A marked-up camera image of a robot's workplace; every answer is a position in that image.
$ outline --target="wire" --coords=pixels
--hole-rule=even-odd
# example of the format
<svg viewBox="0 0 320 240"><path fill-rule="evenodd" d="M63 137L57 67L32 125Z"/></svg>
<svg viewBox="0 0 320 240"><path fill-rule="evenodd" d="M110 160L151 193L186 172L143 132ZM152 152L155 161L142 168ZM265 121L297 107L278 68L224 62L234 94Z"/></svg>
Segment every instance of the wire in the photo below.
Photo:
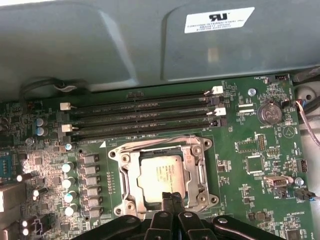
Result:
<svg viewBox="0 0 320 240"><path fill-rule="evenodd" d="M88 83L84 79L73 79L73 80L68 80L67 83L64 82L61 79L58 79L56 77L49 77L46 79L42 79L39 81L34 81L31 83L23 84L20 87L19 91L19 102L21 105L21 108L24 113L28 112L28 104L26 101L26 93L37 89L41 88L44 86L49 86L53 85L55 89L63 92L63 93L69 93L75 89L83 89L83 90L88 90Z"/></svg>
<svg viewBox="0 0 320 240"><path fill-rule="evenodd" d="M307 117L305 115L305 111L304 111L302 105L300 104L299 101L295 101L295 102L296 102L297 106L300 109L300 112L299 112L300 116L301 116L301 118L302 118L302 120L303 120L303 122L304 122L304 124L306 126L306 129L307 129L308 133L310 134L310 137L315 142L315 144L320 148L320 141L317 139L315 133L313 132L313 130L312 130L312 128L311 128L311 126L310 126L310 124L309 124L309 122L307 120Z"/></svg>
<svg viewBox="0 0 320 240"><path fill-rule="evenodd" d="M57 87L63 88L65 86L65 83L64 83L64 81L62 81L58 78L51 77L51 78L43 79L40 81L35 81L35 82L21 85L20 91L19 91L19 102L22 107L22 111L24 113L28 112L28 104L27 104L26 97L25 97L26 93L28 93L34 89L41 88L41 87L48 86L48 85L55 85Z"/></svg>

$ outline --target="black cable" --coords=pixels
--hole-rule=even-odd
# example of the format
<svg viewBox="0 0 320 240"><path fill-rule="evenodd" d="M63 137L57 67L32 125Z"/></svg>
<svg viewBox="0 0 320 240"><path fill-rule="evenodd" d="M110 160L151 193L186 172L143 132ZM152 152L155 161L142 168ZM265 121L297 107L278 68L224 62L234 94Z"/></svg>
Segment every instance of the black cable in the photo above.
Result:
<svg viewBox="0 0 320 240"><path fill-rule="evenodd" d="M35 81L32 83L27 83L27 84L22 84L22 86L20 87L20 91L19 91L19 102L22 108L23 113L27 113L28 112L28 104L26 101L26 93L30 92L31 90L40 88L40 87L44 87L44 86L49 86L49 85L54 85L58 88L63 88L65 86L64 81L55 78L55 77L50 77L47 79L43 79L40 81Z"/></svg>

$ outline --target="capacitor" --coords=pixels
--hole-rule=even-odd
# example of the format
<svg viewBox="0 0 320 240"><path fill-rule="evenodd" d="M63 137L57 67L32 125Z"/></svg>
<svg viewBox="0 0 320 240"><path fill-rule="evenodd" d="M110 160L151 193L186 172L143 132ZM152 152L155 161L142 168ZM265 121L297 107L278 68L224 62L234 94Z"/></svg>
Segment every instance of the capacitor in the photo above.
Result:
<svg viewBox="0 0 320 240"><path fill-rule="evenodd" d="M8 123L8 119L6 119L5 117L0 117L0 124L1 125L6 125Z"/></svg>
<svg viewBox="0 0 320 240"><path fill-rule="evenodd" d="M69 204L77 197L77 193L75 191L69 191L66 195L64 195L64 201Z"/></svg>
<svg viewBox="0 0 320 240"><path fill-rule="evenodd" d="M73 184L75 184L76 180L74 177L70 176L67 179L62 181L62 187L64 189L70 188Z"/></svg>
<svg viewBox="0 0 320 240"><path fill-rule="evenodd" d="M48 129L47 128L43 128L43 127L38 127L35 130L35 134L38 136L46 136L48 134Z"/></svg>
<svg viewBox="0 0 320 240"><path fill-rule="evenodd" d="M46 194L47 192L48 192L48 188L42 187L42 188L33 190L33 196L37 198L40 195Z"/></svg>
<svg viewBox="0 0 320 240"><path fill-rule="evenodd" d="M294 180L294 184L297 186L303 186L305 181L301 177L296 177Z"/></svg>
<svg viewBox="0 0 320 240"><path fill-rule="evenodd" d="M29 179L32 179L34 176L31 173L24 173L24 174L20 174L18 176L16 176L16 180L18 182L24 182L27 181Z"/></svg>
<svg viewBox="0 0 320 240"><path fill-rule="evenodd" d="M65 164L62 165L61 170L62 170L62 172L64 172L64 173L67 174L68 172L70 172L70 171L73 170L74 168L75 168L74 163L71 162L71 161L68 161L67 163L65 163Z"/></svg>
<svg viewBox="0 0 320 240"><path fill-rule="evenodd" d="M28 228L25 228L25 229L22 230L22 234L23 234L24 236L28 236L28 235L30 234L30 232L32 232L32 231L29 231Z"/></svg>
<svg viewBox="0 0 320 240"><path fill-rule="evenodd" d="M70 206L66 207L64 210L64 214L67 217L71 217L78 210L78 205L75 203L70 204Z"/></svg>
<svg viewBox="0 0 320 240"><path fill-rule="evenodd" d="M48 124L48 121L39 117L35 120L35 125L37 127L45 127Z"/></svg>
<svg viewBox="0 0 320 240"><path fill-rule="evenodd" d="M67 151L72 151L75 149L75 146L71 143L67 143L64 147L65 147L65 150Z"/></svg>
<svg viewBox="0 0 320 240"><path fill-rule="evenodd" d="M8 126L7 125L0 124L0 132L7 131L7 130L8 130Z"/></svg>
<svg viewBox="0 0 320 240"><path fill-rule="evenodd" d="M278 124L282 121L281 108L274 101L269 101L260 106L257 116L260 122L265 125Z"/></svg>
<svg viewBox="0 0 320 240"><path fill-rule="evenodd" d="M35 222L36 219L37 219L37 216L36 216L36 215L33 215L33 216L29 217L28 219L23 220L22 223L21 223L21 225L22 225L24 228L27 228L27 227L31 226L31 225Z"/></svg>
<svg viewBox="0 0 320 240"><path fill-rule="evenodd" d="M35 143L35 140L32 138L32 137L28 137L26 140L25 140L25 144L27 146L31 146L32 144Z"/></svg>

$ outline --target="chip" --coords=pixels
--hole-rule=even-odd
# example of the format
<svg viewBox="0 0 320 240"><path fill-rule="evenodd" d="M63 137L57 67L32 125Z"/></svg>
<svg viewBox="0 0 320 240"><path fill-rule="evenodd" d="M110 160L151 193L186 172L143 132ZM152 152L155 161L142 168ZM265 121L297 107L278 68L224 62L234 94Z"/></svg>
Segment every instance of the chip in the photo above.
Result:
<svg viewBox="0 0 320 240"><path fill-rule="evenodd" d="M68 232L70 230L70 224L69 223L62 223L60 225L60 229L63 232Z"/></svg>
<svg viewBox="0 0 320 240"><path fill-rule="evenodd" d="M225 166L224 165L218 165L218 172L219 173L222 173L226 170Z"/></svg>
<svg viewBox="0 0 320 240"><path fill-rule="evenodd" d="M244 204L249 204L250 203L250 199L248 197L245 197L243 199Z"/></svg>
<svg viewBox="0 0 320 240"><path fill-rule="evenodd" d="M300 240L301 239L300 230L299 229L287 230L286 231L286 239L287 240Z"/></svg>
<svg viewBox="0 0 320 240"><path fill-rule="evenodd" d="M147 203L161 203L162 192L179 192L186 196L182 159L179 155L144 158L138 185Z"/></svg>
<svg viewBox="0 0 320 240"><path fill-rule="evenodd" d="M249 218L250 221L254 221L256 219L255 213L254 212L250 212L248 214L248 218Z"/></svg>
<svg viewBox="0 0 320 240"><path fill-rule="evenodd" d="M47 203L41 204L41 210L48 210L48 204Z"/></svg>
<svg viewBox="0 0 320 240"><path fill-rule="evenodd" d="M34 159L34 164L35 165L42 165L42 158L41 157L37 157L36 159Z"/></svg>
<svg viewBox="0 0 320 240"><path fill-rule="evenodd" d="M54 185L60 185L60 183L61 183L60 177L58 177L58 176L55 176L55 177L52 179L52 181L53 181L53 184L54 184Z"/></svg>
<svg viewBox="0 0 320 240"><path fill-rule="evenodd" d="M261 173L263 171L263 161L260 155L247 156L245 162L248 174Z"/></svg>
<svg viewBox="0 0 320 240"><path fill-rule="evenodd" d="M256 214L256 219L258 221L265 221L266 220L266 214L264 212L258 212Z"/></svg>

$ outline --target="label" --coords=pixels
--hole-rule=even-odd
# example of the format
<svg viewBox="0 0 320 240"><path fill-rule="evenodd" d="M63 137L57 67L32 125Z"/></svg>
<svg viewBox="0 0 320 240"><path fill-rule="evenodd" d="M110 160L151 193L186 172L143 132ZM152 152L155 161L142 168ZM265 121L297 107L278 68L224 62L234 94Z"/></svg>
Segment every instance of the label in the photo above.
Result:
<svg viewBox="0 0 320 240"><path fill-rule="evenodd" d="M254 7L189 14L186 16L184 33L197 33L222 29L241 28Z"/></svg>

